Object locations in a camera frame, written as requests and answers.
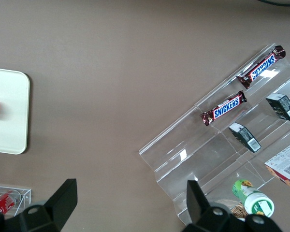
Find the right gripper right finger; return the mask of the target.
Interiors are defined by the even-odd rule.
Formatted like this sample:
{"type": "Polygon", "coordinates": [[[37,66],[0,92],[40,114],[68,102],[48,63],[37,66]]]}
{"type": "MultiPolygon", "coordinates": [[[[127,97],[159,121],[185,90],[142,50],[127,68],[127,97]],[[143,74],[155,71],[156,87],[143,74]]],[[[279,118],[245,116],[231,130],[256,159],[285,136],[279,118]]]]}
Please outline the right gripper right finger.
{"type": "Polygon", "coordinates": [[[245,221],[236,218],[225,205],[210,203],[198,182],[187,181],[187,209],[192,223],[185,232],[280,232],[270,218],[248,215],[245,221]]]}

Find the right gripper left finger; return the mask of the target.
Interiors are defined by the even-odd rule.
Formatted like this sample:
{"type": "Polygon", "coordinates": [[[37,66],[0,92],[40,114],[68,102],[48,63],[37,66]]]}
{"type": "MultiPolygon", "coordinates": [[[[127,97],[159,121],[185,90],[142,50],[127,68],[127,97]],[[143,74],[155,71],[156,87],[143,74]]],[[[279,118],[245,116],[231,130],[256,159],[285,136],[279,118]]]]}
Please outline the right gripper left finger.
{"type": "Polygon", "coordinates": [[[67,179],[43,204],[26,208],[4,223],[5,232],[59,232],[77,206],[77,181],[67,179]]]}

